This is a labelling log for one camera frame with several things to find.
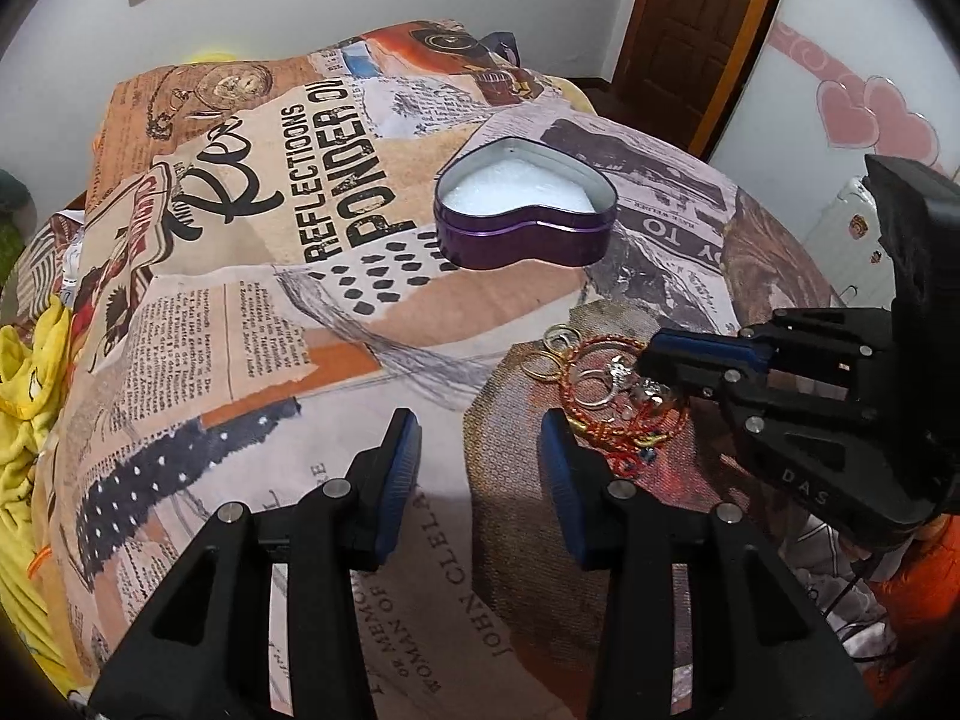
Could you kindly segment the purple heart tin box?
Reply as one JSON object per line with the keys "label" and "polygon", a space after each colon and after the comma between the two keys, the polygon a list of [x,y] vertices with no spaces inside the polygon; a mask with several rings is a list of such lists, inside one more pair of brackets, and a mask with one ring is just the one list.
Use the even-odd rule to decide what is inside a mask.
{"label": "purple heart tin box", "polygon": [[586,266],[607,252],[619,195],[602,172],[527,138],[462,151],[434,186],[443,254],[469,270],[521,260]]}

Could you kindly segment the white suitcase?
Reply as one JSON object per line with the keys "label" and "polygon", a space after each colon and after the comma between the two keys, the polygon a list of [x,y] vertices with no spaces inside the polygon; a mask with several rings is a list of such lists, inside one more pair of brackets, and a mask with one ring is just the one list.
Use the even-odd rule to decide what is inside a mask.
{"label": "white suitcase", "polygon": [[892,307],[892,261],[880,245],[874,197],[859,179],[850,179],[823,210],[804,247],[844,305]]}

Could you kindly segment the orange cloth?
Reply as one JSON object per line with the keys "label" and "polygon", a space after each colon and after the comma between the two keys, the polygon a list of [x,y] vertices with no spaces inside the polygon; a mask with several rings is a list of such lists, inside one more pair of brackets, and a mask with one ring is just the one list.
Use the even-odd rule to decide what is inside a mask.
{"label": "orange cloth", "polygon": [[896,651],[866,671],[875,702],[905,694],[958,640],[958,517],[941,515],[919,532],[890,580],[872,582],[896,635]]}

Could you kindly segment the brown wooden door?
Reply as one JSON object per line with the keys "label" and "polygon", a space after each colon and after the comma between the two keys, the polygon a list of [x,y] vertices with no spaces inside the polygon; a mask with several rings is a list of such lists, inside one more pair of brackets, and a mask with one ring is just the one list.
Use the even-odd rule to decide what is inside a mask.
{"label": "brown wooden door", "polygon": [[635,0],[613,93],[633,127],[708,156],[779,0]]}

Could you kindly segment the dark blue bag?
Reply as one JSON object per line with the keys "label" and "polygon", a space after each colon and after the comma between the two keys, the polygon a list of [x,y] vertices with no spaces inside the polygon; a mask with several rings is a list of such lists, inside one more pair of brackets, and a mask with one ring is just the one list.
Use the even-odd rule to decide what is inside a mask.
{"label": "dark blue bag", "polygon": [[491,54],[496,54],[501,59],[506,60],[508,64],[520,67],[523,65],[521,52],[517,45],[516,36],[511,31],[493,31],[480,39],[482,46],[489,50]]}

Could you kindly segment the white wardrobe sliding door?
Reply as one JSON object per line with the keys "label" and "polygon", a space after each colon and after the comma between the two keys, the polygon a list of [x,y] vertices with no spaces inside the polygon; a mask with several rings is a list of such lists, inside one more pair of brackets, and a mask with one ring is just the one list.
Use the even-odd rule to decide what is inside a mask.
{"label": "white wardrobe sliding door", "polygon": [[779,0],[711,163],[805,238],[869,154],[957,177],[957,59],[913,0]]}

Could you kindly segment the yellow plush toy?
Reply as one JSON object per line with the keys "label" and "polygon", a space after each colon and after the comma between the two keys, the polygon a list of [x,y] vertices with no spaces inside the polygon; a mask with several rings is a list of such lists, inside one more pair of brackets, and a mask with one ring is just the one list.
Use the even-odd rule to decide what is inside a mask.
{"label": "yellow plush toy", "polygon": [[2,610],[14,633],[60,692],[73,688],[32,576],[49,555],[32,523],[37,460],[60,413],[70,310],[50,298],[29,343],[2,328]]}

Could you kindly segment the newspaper print bed quilt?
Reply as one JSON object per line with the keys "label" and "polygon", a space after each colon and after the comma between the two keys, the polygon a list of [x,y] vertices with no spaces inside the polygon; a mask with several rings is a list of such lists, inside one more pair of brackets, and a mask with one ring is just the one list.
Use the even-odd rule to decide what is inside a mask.
{"label": "newspaper print bed quilt", "polygon": [[[470,271],[443,254],[439,171],[503,137],[612,182],[599,263]],[[387,718],[586,711],[605,582],[569,559],[540,483],[549,328],[731,335],[833,297],[729,177],[431,21],[117,83],[78,275],[34,498],[71,676],[94,684],[218,505],[295,504],[407,408],[423,455],[400,543],[352,578]]]}

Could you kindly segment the yellow curved headboard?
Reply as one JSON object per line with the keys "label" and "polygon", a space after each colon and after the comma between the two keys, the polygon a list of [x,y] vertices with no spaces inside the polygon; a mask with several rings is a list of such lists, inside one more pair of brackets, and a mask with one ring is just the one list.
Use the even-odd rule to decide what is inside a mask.
{"label": "yellow curved headboard", "polygon": [[206,52],[195,52],[194,55],[190,55],[189,59],[185,59],[185,63],[190,65],[229,64],[229,62],[237,62],[240,58],[236,54],[224,52],[224,50],[207,50]]}

